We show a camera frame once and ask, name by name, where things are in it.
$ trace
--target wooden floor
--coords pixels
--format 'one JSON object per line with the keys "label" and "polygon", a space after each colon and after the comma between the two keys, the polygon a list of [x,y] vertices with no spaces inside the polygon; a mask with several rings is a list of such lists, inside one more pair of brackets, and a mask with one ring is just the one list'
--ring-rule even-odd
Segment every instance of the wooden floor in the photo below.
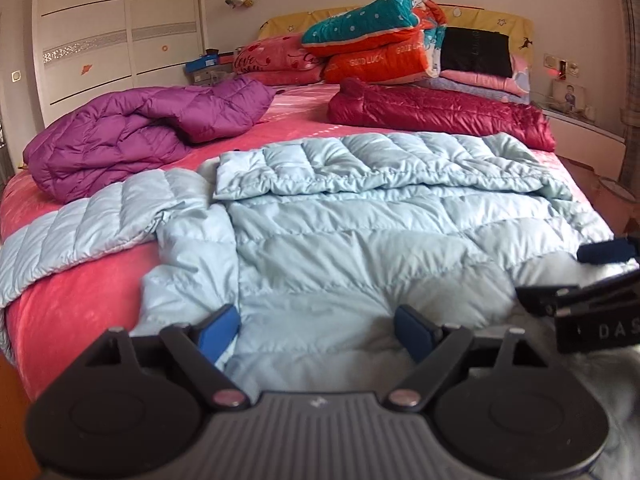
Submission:
{"label": "wooden floor", "polygon": [[0,479],[33,480],[40,470],[24,437],[29,399],[15,369],[0,355]]}

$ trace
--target wardrobe sliding door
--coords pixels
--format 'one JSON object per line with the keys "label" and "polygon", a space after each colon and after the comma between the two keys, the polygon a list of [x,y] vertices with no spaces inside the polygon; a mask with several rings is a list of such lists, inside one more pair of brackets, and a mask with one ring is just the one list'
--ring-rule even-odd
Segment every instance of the wardrobe sliding door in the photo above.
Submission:
{"label": "wardrobe sliding door", "polygon": [[45,124],[107,92],[188,84],[202,52],[198,0],[33,0],[32,25]]}

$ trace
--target decorative sticker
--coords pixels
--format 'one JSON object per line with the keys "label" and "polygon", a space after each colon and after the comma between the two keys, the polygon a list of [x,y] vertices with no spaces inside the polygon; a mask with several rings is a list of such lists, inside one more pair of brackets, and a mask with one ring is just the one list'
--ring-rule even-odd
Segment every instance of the decorative sticker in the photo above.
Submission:
{"label": "decorative sticker", "polygon": [[522,46],[518,47],[518,50],[522,50],[523,48],[529,48],[529,45],[533,45],[533,41],[531,41],[529,38],[525,36],[524,43],[522,44]]}

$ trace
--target photo frame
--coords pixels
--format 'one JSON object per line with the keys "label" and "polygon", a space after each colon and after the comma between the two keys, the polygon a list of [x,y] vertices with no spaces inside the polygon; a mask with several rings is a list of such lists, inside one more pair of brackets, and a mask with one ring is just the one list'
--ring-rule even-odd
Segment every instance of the photo frame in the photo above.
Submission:
{"label": "photo frame", "polygon": [[581,112],[587,105],[584,87],[569,81],[555,80],[552,96],[565,112]]}

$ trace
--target yellow headboard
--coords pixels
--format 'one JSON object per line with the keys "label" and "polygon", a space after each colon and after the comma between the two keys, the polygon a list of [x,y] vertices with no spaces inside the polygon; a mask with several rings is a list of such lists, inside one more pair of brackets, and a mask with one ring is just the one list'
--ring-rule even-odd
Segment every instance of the yellow headboard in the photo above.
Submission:
{"label": "yellow headboard", "polygon": [[[477,28],[506,34],[509,37],[510,52],[526,59],[529,66],[533,65],[533,22],[531,20],[515,14],[476,7],[450,5],[441,5],[440,7],[447,15],[450,27]],[[356,6],[276,16],[264,23],[260,28],[258,38],[261,40],[271,36],[284,36],[292,32],[305,32],[315,23],[352,9],[356,9]]]}

